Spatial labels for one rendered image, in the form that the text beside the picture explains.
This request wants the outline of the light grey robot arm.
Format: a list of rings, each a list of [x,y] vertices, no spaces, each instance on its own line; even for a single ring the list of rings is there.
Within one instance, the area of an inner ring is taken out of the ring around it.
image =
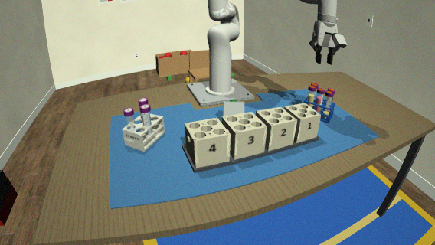
[[[336,23],[337,0],[300,0],[305,3],[318,3],[318,20]],[[208,0],[208,12],[213,21],[221,21],[208,30],[209,46],[209,86],[206,92],[213,96],[228,96],[234,93],[231,86],[231,46],[240,34],[237,7],[228,0]],[[223,24],[222,24],[223,23]],[[328,33],[336,47],[347,46],[343,34]]]

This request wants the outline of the blue mat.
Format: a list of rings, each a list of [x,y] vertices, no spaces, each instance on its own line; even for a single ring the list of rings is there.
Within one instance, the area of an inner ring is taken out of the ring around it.
[[[244,112],[304,103],[308,89],[256,94],[263,101]],[[125,145],[124,114],[111,116],[110,208],[193,198],[275,177],[376,139],[379,135],[335,104],[329,123],[320,120],[319,140],[234,165],[194,173],[182,148],[185,123],[218,118],[223,107],[194,110],[190,103],[151,109],[164,116],[165,133],[144,152]]]

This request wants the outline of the white tube rack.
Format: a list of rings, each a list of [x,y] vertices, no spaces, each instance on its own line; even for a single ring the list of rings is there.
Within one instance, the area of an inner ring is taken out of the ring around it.
[[[127,126],[122,129],[125,145],[144,152],[165,133],[163,116],[150,115],[152,125],[143,126],[143,123],[141,122],[140,124],[135,124],[134,129],[129,130],[127,129]],[[150,136],[146,135],[145,133],[151,128],[152,134]],[[141,129],[141,131],[136,132],[138,129]]]

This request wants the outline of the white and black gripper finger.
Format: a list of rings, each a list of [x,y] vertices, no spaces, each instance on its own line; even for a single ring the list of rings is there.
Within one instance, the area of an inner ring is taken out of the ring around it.
[[[340,47],[337,48],[329,48],[329,53],[327,56],[327,63],[332,65],[332,61],[333,61],[333,55],[335,55],[335,52],[339,49]]]
[[[320,64],[321,63],[321,58],[322,58],[322,55],[320,54],[321,53],[321,50],[322,50],[322,47],[320,47],[320,46],[318,46],[318,44],[316,44],[316,46],[314,45],[314,43],[316,42],[316,35],[315,35],[315,37],[309,42],[309,44],[312,46],[312,48],[314,49],[314,51],[315,51],[315,53],[316,53],[316,62],[318,63],[318,64]]]

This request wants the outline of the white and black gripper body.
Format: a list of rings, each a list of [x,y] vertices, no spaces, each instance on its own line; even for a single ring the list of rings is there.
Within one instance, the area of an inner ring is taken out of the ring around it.
[[[325,34],[325,32],[338,34],[337,24],[320,20],[315,21],[312,38],[316,35],[318,46],[336,48],[331,35]]]

